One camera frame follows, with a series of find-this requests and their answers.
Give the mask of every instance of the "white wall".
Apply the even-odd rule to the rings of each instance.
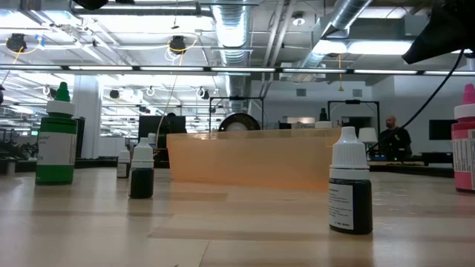
[[[285,116],[291,117],[314,117],[317,121],[322,108],[327,109],[327,102],[314,103],[292,103],[292,102],[265,102],[264,110],[266,117],[264,117],[264,124],[269,122],[270,129],[274,128],[274,124],[278,121],[283,122]],[[376,123],[376,112],[366,105],[345,105],[332,104],[331,120],[336,125],[337,120],[341,121],[343,116],[366,116],[373,117]],[[255,106],[251,108],[251,116],[261,121],[261,111]]]
[[[394,76],[374,85],[373,96],[381,102],[382,128],[385,126],[385,118],[389,115],[396,116],[398,125],[406,123],[427,101],[443,78]],[[470,78],[451,77],[432,102],[407,126],[415,154],[452,151],[449,141],[429,140],[429,120],[453,119],[453,109],[462,103],[464,86],[471,82]]]
[[[267,118],[264,118],[264,124],[269,122],[270,129],[274,128],[277,121],[283,121],[284,116],[293,117],[315,117],[319,118],[320,110],[327,109],[329,100],[348,100],[354,99],[353,89],[362,89],[363,97],[360,100],[371,100],[372,88],[365,85],[364,82],[343,82],[344,91],[341,92],[339,82],[327,84],[326,82],[308,82],[295,84],[294,82],[273,82],[264,102],[264,110]],[[307,96],[296,96],[295,89],[307,89]],[[252,95],[258,96],[261,90],[260,81],[252,81]],[[366,105],[345,105],[332,104],[331,119],[336,124],[341,121],[343,116],[374,116],[371,108]],[[251,107],[251,115],[258,121],[261,120],[261,111],[254,105]]]

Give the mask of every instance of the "white bottle cap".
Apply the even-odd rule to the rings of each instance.
[[[131,153],[127,149],[120,151],[118,161],[121,163],[130,163]]]
[[[140,143],[134,149],[132,168],[153,168],[154,152],[148,144],[148,139],[141,138]]]
[[[331,128],[332,122],[316,122],[315,123],[315,129],[321,129],[321,128]]]
[[[333,145],[331,168],[368,169],[364,144],[356,137],[354,127],[343,127],[340,140]]]

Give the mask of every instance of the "ductwork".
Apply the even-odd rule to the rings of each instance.
[[[350,26],[363,10],[370,5],[372,0],[338,0],[331,14],[319,18],[313,28],[313,47],[324,38],[346,38],[350,32]],[[320,65],[326,55],[322,53],[310,53],[301,61],[299,67],[311,68]]]
[[[216,35],[220,47],[243,47],[247,45],[249,32],[250,7],[242,5],[215,5],[212,12],[216,19]],[[249,53],[239,50],[220,51],[221,61],[225,66],[249,65]],[[226,92],[228,96],[249,96],[250,89],[246,86],[246,76],[226,76]],[[232,113],[247,108],[248,102],[230,101]]]

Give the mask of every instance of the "man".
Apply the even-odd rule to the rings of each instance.
[[[412,155],[410,148],[409,133],[396,126],[395,116],[389,116],[386,119],[387,130],[379,134],[381,143],[381,152],[386,155],[388,160],[403,160]]]

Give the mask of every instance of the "fluorescent light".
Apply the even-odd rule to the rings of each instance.
[[[454,51],[452,53],[460,53],[460,50]],[[473,53],[473,51],[470,50],[470,49],[465,49],[465,51],[463,51],[463,53]]]
[[[34,112],[29,108],[19,107],[19,106],[10,106],[17,113],[33,114]]]
[[[69,66],[70,70],[132,70],[129,66]]]
[[[27,107],[46,107],[47,103],[18,103],[18,105]]]
[[[84,7],[81,6],[75,6],[74,9],[84,9]],[[190,7],[175,7],[173,6],[140,6],[140,5],[105,5],[104,7],[101,7],[103,10],[195,10],[194,8]]]
[[[320,54],[346,53],[347,52],[347,45],[343,42],[334,42],[334,41],[321,40],[313,48],[312,52],[313,53],[320,53]]]
[[[275,72],[274,67],[212,67],[211,71],[228,72]]]
[[[404,55],[412,42],[360,41],[348,47],[348,53],[364,55]]]
[[[48,65],[0,65],[2,70],[61,70],[61,66]]]
[[[347,70],[327,69],[327,68],[314,68],[314,69],[284,68],[282,72],[286,72],[286,73],[346,73]]]
[[[3,99],[11,102],[20,102],[18,99],[14,99],[13,97],[9,96],[3,96]]]
[[[393,74],[393,75],[414,75],[417,70],[355,70],[356,74]]]
[[[202,67],[140,67],[145,71],[203,71]]]
[[[447,76],[448,70],[427,70],[424,75]],[[454,71],[452,76],[475,76],[475,71]]]

